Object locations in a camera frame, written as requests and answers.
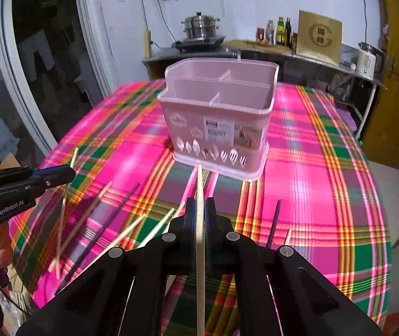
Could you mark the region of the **light wooden chopstick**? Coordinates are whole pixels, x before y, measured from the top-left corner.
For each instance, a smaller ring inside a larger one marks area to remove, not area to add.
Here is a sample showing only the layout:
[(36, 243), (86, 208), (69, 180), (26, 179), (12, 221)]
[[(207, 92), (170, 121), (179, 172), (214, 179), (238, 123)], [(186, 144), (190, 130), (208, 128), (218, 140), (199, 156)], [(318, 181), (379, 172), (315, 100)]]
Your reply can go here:
[(197, 168), (196, 188), (196, 330), (199, 336), (204, 336), (206, 314), (206, 251), (204, 230), (203, 169), (200, 165)]

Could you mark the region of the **wooden chopstick short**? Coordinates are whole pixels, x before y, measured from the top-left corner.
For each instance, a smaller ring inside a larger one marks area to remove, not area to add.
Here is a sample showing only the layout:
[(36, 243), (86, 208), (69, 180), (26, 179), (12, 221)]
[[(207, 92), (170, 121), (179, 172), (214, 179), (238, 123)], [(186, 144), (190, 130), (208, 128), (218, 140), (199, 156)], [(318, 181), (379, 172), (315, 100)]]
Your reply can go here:
[(180, 214), (180, 211), (182, 210), (184, 205), (185, 202), (182, 201), (177, 209), (171, 208), (168, 213), (158, 222), (158, 224), (147, 234), (147, 236), (143, 239), (143, 241), (137, 248), (140, 249), (148, 244), (148, 242), (151, 241), (159, 233), (159, 231), (161, 231), (162, 228), (165, 228), (167, 226), (173, 216), (176, 217)]

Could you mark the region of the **wooden chopstick tip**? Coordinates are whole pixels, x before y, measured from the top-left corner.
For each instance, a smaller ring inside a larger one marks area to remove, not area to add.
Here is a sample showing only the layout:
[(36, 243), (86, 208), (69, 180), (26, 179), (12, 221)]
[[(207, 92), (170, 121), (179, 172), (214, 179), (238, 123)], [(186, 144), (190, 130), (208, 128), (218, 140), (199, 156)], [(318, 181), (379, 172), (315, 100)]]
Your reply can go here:
[(288, 246), (290, 244), (291, 233), (292, 233), (292, 229), (290, 228), (288, 230), (287, 236), (285, 237), (285, 242), (284, 242), (285, 246)]

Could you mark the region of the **black chopstick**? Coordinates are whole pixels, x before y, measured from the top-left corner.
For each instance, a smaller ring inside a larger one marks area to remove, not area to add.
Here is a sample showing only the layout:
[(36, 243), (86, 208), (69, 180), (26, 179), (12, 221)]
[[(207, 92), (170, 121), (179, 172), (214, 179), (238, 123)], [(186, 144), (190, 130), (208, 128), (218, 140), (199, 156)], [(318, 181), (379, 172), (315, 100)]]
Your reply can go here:
[(122, 207), (128, 202), (130, 197), (135, 194), (136, 190), (140, 186), (140, 183), (136, 183), (131, 191), (127, 194), (127, 196), (119, 203), (118, 207), (106, 218), (106, 221), (102, 225), (102, 227), (96, 232), (94, 238), (89, 242), (89, 244), (86, 246), (85, 250), (80, 254), (78, 257), (77, 261), (75, 264), (72, 266), (70, 271), (66, 274), (64, 277), (64, 280), (60, 283), (59, 287), (55, 291), (55, 295), (59, 294), (69, 283), (69, 281), (72, 279), (74, 276), (75, 272), (79, 268), (79, 266), (83, 263), (83, 260), (86, 258), (86, 256), (90, 253), (91, 249), (95, 246), (97, 241), (100, 239), (102, 236), (103, 232), (109, 227), (109, 225), (112, 223), (116, 215), (121, 211)]
[(281, 207), (281, 200), (279, 199), (277, 201), (277, 203), (276, 203), (276, 207), (275, 207), (275, 210), (274, 210), (274, 217), (272, 219), (272, 225), (271, 225), (271, 228), (270, 228), (268, 239), (266, 241), (266, 248), (267, 249), (270, 249), (272, 247), (272, 241), (273, 241), (275, 229), (276, 229), (276, 226), (277, 226), (277, 223), (278, 223), (278, 216), (279, 216), (279, 213), (280, 213), (280, 207)]

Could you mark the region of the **wooden chopstick crossed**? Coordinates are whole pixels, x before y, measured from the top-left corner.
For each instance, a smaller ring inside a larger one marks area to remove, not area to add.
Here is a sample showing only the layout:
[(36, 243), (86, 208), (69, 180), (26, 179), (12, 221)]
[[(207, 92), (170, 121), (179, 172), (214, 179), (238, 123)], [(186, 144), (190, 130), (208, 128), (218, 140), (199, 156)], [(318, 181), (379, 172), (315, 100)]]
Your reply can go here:
[(98, 195), (93, 199), (93, 202), (91, 202), (90, 206), (87, 208), (85, 213), (81, 216), (79, 221), (75, 224), (74, 228), (71, 230), (71, 233), (67, 236), (64, 242), (61, 242), (61, 235), (58, 236), (58, 242), (57, 242), (57, 251), (55, 258), (52, 260), (50, 266), (48, 267), (48, 270), (51, 272), (52, 270), (56, 271), (56, 278), (59, 280), (61, 278), (61, 265), (60, 265), (60, 259), (61, 256), (63, 255), (64, 251), (67, 249), (67, 247), (70, 245), (71, 241), (75, 238), (77, 233), (80, 231), (82, 226), (85, 224), (86, 220), (90, 215), (92, 214), (93, 210), (98, 206), (100, 200), (106, 192), (109, 190), (109, 188), (112, 185), (112, 181), (109, 181), (105, 187), (98, 193)]

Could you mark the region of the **metal kitchen shelf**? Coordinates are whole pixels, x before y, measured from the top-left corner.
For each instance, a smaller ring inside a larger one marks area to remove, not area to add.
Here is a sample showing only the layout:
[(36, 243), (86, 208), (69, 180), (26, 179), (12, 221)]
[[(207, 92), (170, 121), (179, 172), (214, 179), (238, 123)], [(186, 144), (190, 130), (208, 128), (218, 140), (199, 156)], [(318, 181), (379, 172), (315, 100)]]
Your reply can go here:
[(357, 73), (354, 66), (327, 64), (295, 52), (279, 54), (257, 49), (228, 48), (223, 43), (220, 48), (208, 52), (180, 53), (172, 46), (158, 47), (152, 52), (151, 57), (144, 58), (142, 63), (149, 77), (156, 79), (164, 77), (165, 69), (170, 64), (188, 58), (230, 58), (274, 62), (279, 65), (278, 79), (281, 82), (318, 88), (331, 93), (336, 106), (350, 112), (354, 121), (351, 129), (357, 140), (362, 140), (362, 134), (367, 128), (377, 91), (385, 86), (375, 78), (371, 79)]

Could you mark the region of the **pink plastic utensil holder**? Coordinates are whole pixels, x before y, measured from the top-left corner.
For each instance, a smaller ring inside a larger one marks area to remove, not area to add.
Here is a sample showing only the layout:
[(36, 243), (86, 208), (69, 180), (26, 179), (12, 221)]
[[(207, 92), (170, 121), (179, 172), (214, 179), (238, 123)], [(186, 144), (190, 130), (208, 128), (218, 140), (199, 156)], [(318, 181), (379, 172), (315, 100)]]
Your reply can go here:
[(247, 59), (184, 59), (167, 67), (158, 101), (175, 161), (258, 180), (269, 152), (278, 71), (275, 63)]

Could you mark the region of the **black induction cooker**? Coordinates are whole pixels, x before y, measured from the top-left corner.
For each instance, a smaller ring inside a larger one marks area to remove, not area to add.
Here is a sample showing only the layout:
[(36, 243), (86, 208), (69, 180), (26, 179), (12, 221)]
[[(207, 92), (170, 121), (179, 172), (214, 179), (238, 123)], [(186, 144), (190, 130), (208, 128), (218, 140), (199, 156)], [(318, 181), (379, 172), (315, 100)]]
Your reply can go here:
[(178, 40), (172, 44), (172, 48), (183, 52), (208, 52), (216, 50), (222, 46), (225, 36), (200, 37), (192, 39)]

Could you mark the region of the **white power strip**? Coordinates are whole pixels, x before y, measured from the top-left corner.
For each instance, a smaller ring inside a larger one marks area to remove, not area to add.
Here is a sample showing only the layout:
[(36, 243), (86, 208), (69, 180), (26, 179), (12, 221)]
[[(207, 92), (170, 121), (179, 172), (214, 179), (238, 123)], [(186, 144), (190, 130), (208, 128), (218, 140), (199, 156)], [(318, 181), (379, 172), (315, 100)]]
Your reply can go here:
[(152, 54), (152, 40), (151, 40), (151, 32), (149, 30), (145, 30), (143, 32), (143, 42), (144, 42), (144, 57), (146, 59), (151, 57)]

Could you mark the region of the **red lidded jar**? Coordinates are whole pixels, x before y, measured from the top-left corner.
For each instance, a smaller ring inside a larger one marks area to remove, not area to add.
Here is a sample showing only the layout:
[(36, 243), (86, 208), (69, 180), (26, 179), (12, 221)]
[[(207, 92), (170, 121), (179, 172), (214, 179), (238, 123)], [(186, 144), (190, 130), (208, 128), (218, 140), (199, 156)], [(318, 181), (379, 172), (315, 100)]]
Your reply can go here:
[(265, 38), (265, 29), (262, 27), (258, 27), (256, 29), (256, 42), (261, 43)]

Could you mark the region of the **green glass bottle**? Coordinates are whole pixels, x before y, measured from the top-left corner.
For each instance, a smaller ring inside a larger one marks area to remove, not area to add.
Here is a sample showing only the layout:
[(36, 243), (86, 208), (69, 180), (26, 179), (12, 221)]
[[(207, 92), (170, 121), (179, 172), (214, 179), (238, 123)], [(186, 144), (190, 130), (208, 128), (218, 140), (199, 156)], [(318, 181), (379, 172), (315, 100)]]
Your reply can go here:
[(283, 17), (279, 17), (276, 31), (276, 43), (285, 45), (285, 22)]

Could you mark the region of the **stainless steel steamer pot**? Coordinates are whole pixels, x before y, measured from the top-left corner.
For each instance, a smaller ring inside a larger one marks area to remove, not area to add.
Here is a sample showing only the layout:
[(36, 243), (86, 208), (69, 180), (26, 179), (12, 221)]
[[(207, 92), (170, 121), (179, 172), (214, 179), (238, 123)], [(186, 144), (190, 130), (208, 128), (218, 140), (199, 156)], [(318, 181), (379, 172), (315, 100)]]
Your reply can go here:
[(208, 39), (216, 36), (220, 18), (203, 15), (198, 11), (195, 15), (186, 17), (181, 23), (188, 39)]

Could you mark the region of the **gold gift box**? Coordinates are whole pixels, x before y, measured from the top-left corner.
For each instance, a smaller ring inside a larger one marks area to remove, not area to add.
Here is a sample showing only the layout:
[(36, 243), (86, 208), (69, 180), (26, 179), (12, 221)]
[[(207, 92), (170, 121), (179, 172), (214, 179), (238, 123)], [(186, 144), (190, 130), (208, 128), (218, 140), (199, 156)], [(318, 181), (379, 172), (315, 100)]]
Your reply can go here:
[(342, 22), (299, 10), (296, 48), (298, 55), (338, 66), (341, 41)]

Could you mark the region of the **dark sauce bottle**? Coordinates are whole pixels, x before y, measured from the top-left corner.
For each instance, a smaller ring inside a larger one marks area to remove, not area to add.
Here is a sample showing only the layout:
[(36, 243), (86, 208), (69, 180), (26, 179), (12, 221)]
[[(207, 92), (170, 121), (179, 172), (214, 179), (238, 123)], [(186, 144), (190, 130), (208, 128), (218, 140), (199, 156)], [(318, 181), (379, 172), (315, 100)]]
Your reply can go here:
[(290, 18), (286, 18), (286, 23), (285, 23), (285, 45), (288, 46), (288, 48), (292, 48), (292, 43), (291, 43), (291, 36), (292, 36), (292, 28), (290, 25)]

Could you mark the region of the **white electric kettle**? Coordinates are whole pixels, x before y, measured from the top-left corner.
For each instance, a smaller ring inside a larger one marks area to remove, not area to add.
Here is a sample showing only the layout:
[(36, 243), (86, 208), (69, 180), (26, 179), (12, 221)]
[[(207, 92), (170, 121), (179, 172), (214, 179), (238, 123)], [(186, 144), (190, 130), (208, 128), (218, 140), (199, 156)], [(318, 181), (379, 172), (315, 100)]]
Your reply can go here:
[(358, 51), (356, 72), (374, 79), (383, 71), (385, 53), (368, 43), (359, 42), (358, 46), (360, 50)]

